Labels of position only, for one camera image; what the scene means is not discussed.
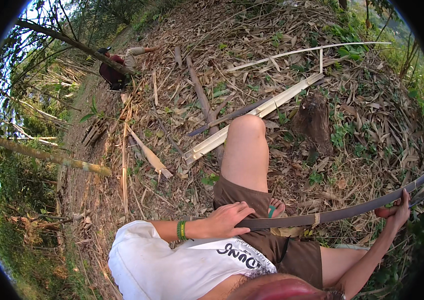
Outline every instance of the bare foot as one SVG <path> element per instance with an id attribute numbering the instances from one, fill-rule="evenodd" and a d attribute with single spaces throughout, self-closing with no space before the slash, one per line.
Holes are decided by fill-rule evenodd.
<path id="1" fill-rule="evenodd" d="M 272 213 L 272 218 L 280 218 L 283 212 L 285 211 L 285 204 L 278 199 L 272 198 L 272 200 L 270 201 L 270 205 L 275 206 L 275 210 Z"/>

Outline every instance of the brown shorts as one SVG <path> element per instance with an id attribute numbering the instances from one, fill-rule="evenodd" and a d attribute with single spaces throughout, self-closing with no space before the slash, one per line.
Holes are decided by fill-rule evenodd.
<path id="1" fill-rule="evenodd" d="M 213 187 L 214 209 L 230 203 L 247 202 L 255 209 L 247 218 L 268 218 L 272 195 L 267 192 L 247 189 L 234 184 L 223 176 Z M 301 242 L 290 237 L 279 237 L 269 229 L 251 231 L 240 236 L 252 247 L 265 255 L 279 273 L 292 274 L 322 289 L 322 258 L 317 242 Z"/>

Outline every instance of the tree stump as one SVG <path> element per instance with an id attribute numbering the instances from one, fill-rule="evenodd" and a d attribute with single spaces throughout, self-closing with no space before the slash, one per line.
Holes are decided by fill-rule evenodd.
<path id="1" fill-rule="evenodd" d="M 329 156 L 333 153 L 330 142 L 329 105 L 320 93 L 309 94 L 301 103 L 292 120 L 293 129 L 307 135 L 317 144 L 317 150 Z"/>

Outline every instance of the bracelet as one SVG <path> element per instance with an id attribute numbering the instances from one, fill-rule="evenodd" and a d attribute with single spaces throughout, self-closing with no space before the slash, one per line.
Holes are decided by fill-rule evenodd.
<path id="1" fill-rule="evenodd" d="M 177 237 L 181 241 L 186 241 L 187 238 L 185 237 L 185 221 L 179 221 L 177 223 Z"/>

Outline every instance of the person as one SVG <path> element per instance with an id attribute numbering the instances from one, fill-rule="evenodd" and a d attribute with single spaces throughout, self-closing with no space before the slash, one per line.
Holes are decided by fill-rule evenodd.
<path id="1" fill-rule="evenodd" d="M 409 194 L 376 210 L 386 225 L 370 248 L 334 249 L 235 227 L 244 218 L 279 217 L 285 205 L 268 193 L 269 147 L 262 119 L 229 127 L 214 211 L 194 221 L 137 220 L 122 226 L 109 268 L 124 299 L 352 299 L 410 216 Z M 175 249 L 168 243 L 186 240 Z"/>
<path id="2" fill-rule="evenodd" d="M 109 50 L 112 47 L 100 48 L 97 50 L 97 52 L 105 55 L 106 57 L 110 58 L 114 62 L 120 63 L 121 65 L 127 67 L 128 69 L 132 69 L 133 67 L 135 67 L 134 56 L 156 51 L 159 47 L 160 46 L 155 46 L 152 48 L 146 48 L 146 47 L 129 48 L 127 52 L 125 53 L 125 59 L 122 59 L 120 56 L 116 54 L 110 56 Z M 124 88 L 128 82 L 128 79 L 124 74 L 113 69 L 106 63 L 101 63 L 99 74 L 110 84 L 111 90 L 120 90 Z"/>

